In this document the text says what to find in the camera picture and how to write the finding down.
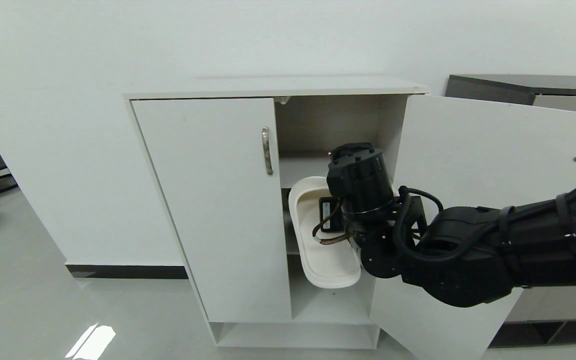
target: glossy floor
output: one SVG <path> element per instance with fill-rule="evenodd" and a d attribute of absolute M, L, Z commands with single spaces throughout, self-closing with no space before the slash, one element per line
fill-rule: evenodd
<path fill-rule="evenodd" d="M 77 358 L 413 360 L 414 356 L 383 333 L 374 351 L 216 348 L 187 280 L 72 278 L 22 191 L 0 194 L 0 359 Z M 489 350 L 484 358 L 576 360 L 576 345 Z"/>

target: robotic arm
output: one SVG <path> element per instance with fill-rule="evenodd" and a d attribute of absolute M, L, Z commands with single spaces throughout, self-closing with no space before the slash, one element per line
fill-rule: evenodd
<path fill-rule="evenodd" d="M 326 179 L 338 205 L 313 236 L 333 218 L 344 223 L 346 234 L 325 244 L 352 237 L 377 278 L 401 275 L 460 308 L 491 303 L 513 287 L 576 285 L 576 188 L 517 207 L 444 209 L 418 189 L 402 186 L 395 196 L 382 151 L 370 143 L 336 148 Z M 430 224 L 419 196 L 439 209 Z"/>

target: cabinet handle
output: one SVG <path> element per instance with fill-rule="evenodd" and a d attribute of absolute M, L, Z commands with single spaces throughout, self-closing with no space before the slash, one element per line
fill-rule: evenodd
<path fill-rule="evenodd" d="M 261 142 L 263 143 L 263 159 L 265 159 L 265 173 L 268 175 L 272 175 L 273 172 L 273 164 L 270 162 L 270 136 L 268 133 L 270 129 L 268 126 L 264 126 L 261 129 Z"/>

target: cabinet top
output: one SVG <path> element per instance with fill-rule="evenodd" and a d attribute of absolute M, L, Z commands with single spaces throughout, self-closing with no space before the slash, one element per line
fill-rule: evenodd
<path fill-rule="evenodd" d="M 189 79 L 173 91 L 124 93 L 127 100 L 265 98 L 308 95 L 425 94 L 428 87 L 390 75 L 210 77 Z"/>
<path fill-rule="evenodd" d="M 487 84 L 529 94 L 576 96 L 576 76 L 482 73 L 450 75 L 450 79 Z"/>

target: white plastic tray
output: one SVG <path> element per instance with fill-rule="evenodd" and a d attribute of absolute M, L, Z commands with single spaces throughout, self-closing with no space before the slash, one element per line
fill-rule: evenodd
<path fill-rule="evenodd" d="M 354 285 L 362 270 L 350 241 L 320 244 L 313 238 L 313 228 L 320 223 L 319 200 L 329 196 L 325 177 L 306 177 L 292 187 L 288 206 L 306 278 L 316 287 L 338 289 Z M 343 233 L 319 233 L 322 239 L 339 235 Z"/>

